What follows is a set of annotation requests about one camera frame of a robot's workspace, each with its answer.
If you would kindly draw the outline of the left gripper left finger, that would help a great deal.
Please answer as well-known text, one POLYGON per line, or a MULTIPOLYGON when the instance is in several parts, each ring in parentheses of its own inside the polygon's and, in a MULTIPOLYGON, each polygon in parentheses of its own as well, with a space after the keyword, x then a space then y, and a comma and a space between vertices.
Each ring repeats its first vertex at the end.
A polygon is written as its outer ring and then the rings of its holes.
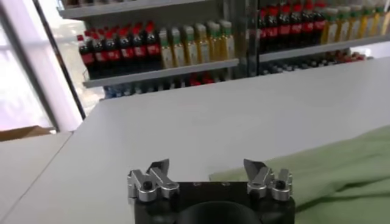
POLYGON ((179 183, 168 177, 169 159, 154 161, 146 173, 131 170, 127 176, 128 199, 152 203, 159 198, 172 199, 180 194, 179 183))

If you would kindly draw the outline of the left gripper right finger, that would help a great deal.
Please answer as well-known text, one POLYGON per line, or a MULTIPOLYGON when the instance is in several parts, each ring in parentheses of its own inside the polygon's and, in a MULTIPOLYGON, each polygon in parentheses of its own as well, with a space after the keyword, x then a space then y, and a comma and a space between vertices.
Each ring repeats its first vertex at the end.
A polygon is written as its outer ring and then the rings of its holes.
POLYGON ((257 200, 271 197, 276 201, 289 201, 293 194, 293 176, 288 169, 281 169, 277 176, 261 161, 244 159, 247 173, 247 193, 257 200))

